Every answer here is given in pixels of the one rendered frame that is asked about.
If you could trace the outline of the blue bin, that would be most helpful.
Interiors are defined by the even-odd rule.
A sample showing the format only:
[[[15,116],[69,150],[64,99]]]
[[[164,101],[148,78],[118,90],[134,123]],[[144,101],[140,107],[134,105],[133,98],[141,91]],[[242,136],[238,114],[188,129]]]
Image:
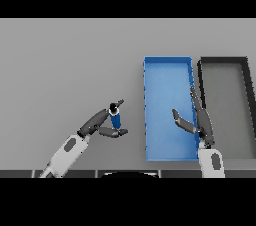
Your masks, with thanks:
[[[196,112],[190,96],[194,85],[190,56],[145,56],[144,124],[146,160],[197,161],[198,134],[175,124],[172,110],[196,124]]]

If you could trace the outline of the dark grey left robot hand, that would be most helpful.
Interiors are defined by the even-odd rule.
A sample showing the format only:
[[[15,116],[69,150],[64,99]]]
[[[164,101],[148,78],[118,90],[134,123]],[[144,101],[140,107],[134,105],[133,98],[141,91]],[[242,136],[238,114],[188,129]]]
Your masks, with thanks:
[[[117,107],[124,102],[123,99],[119,100],[117,103]],[[128,133],[127,129],[114,129],[113,127],[103,127],[102,124],[106,121],[107,118],[110,118],[109,108],[102,109],[97,112],[94,116],[92,116],[78,131],[77,134],[80,137],[85,137],[86,135],[92,135],[95,131],[98,131],[100,135],[107,136],[111,138],[118,138],[119,136],[123,136]]]

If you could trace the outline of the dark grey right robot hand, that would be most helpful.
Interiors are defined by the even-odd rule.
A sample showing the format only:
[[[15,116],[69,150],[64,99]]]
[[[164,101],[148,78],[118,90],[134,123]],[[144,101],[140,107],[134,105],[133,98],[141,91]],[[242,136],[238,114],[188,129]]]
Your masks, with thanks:
[[[210,149],[215,144],[212,123],[208,112],[203,108],[199,102],[198,95],[193,86],[190,87],[190,95],[193,101],[193,107],[196,112],[196,122],[194,125],[191,122],[183,119],[176,109],[172,110],[175,124],[183,130],[195,134],[197,133],[200,139],[204,142],[204,146]]]

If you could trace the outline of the blue pipe with dark end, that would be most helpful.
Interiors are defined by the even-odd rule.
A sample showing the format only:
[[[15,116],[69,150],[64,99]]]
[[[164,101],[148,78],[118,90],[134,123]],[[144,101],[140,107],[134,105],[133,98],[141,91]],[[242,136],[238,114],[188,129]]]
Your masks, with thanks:
[[[115,103],[111,103],[109,107],[109,115],[114,129],[121,127],[120,111]]]

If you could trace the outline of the dark grey bin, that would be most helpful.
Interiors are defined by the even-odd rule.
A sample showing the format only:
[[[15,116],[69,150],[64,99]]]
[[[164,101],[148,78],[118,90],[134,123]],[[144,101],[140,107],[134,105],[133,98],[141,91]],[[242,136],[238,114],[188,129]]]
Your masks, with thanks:
[[[247,57],[201,57],[203,107],[224,159],[256,159],[256,100]]]

